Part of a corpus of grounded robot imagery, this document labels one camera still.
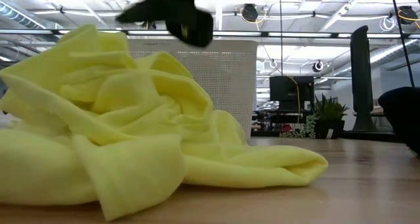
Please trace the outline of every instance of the plant pot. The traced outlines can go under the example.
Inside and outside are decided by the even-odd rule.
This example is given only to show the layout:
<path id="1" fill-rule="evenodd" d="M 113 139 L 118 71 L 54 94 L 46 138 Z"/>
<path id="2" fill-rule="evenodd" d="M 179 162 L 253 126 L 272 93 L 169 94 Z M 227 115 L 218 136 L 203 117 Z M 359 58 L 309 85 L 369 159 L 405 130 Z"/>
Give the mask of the plant pot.
<path id="1" fill-rule="evenodd" d="M 339 138 L 343 133 L 343 128 L 343 120 L 316 120 L 315 138 L 326 139 L 330 129 L 332 129 L 331 139 Z"/>

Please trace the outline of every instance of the cloth fold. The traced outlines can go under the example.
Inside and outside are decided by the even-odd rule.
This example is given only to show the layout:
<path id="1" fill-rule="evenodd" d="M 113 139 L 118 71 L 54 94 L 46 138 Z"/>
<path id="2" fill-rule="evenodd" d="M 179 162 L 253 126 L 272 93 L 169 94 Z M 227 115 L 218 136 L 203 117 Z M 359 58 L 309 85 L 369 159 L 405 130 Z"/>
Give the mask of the cloth fold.
<path id="1" fill-rule="evenodd" d="M 123 33 L 86 25 L 0 71 L 0 202 L 98 200 L 106 220 L 167 199 L 181 183 L 303 186 L 327 161 L 293 146 L 249 146 L 241 125 L 168 53 L 132 59 Z"/>

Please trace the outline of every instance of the black monitor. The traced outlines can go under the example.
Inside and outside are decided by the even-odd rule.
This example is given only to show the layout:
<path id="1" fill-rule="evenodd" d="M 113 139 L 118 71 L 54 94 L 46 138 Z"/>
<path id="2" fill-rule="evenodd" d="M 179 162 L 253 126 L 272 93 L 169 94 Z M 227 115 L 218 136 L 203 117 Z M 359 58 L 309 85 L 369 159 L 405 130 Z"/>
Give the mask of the black monitor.
<path id="1" fill-rule="evenodd" d="M 314 77 L 293 76 L 299 87 L 301 110 L 305 110 L 305 102 L 314 104 Z M 298 111 L 297 87 L 295 82 L 287 76 L 270 77 L 270 101 L 279 101 L 279 110 Z"/>

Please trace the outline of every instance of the wooden table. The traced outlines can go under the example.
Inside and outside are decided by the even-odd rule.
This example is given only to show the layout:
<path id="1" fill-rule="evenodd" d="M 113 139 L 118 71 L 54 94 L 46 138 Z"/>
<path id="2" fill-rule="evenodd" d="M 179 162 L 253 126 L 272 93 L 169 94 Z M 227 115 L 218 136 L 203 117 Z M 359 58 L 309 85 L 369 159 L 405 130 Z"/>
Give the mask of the wooden table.
<path id="1" fill-rule="evenodd" d="M 168 201 L 115 223 L 420 223 L 420 160 L 404 145 L 371 141 L 252 139 L 324 155 L 328 171 L 309 187 L 259 190 L 182 186 Z M 97 203 L 0 205 L 0 223 L 103 223 Z"/>

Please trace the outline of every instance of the white wall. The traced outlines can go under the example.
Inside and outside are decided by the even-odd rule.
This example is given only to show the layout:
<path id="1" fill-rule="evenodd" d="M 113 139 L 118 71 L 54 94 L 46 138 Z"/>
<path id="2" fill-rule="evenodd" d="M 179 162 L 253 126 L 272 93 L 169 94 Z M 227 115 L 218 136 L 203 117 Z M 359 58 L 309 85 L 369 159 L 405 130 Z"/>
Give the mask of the white wall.
<path id="1" fill-rule="evenodd" d="M 420 86 L 420 63 L 411 65 L 413 72 L 413 80 L 416 87 Z M 411 86 L 410 77 L 408 76 L 408 69 L 406 67 L 388 71 L 381 68 L 381 83 L 383 92 L 390 91 L 404 86 Z"/>
<path id="2" fill-rule="evenodd" d="M 372 78 L 372 96 L 373 99 L 378 99 L 382 95 L 381 69 L 375 68 L 371 70 Z M 352 130 L 356 117 L 353 111 L 353 91 L 351 80 L 337 80 L 331 86 L 331 97 L 337 97 L 339 103 L 347 105 L 350 109 L 346 111 L 346 116 L 343 117 L 345 121 L 344 130 Z"/>
<path id="3" fill-rule="evenodd" d="M 326 89 L 318 89 L 315 90 L 315 97 L 319 100 L 321 100 L 322 95 L 324 95 L 325 97 L 329 98 L 329 96 L 331 95 L 331 90 L 326 90 Z"/>

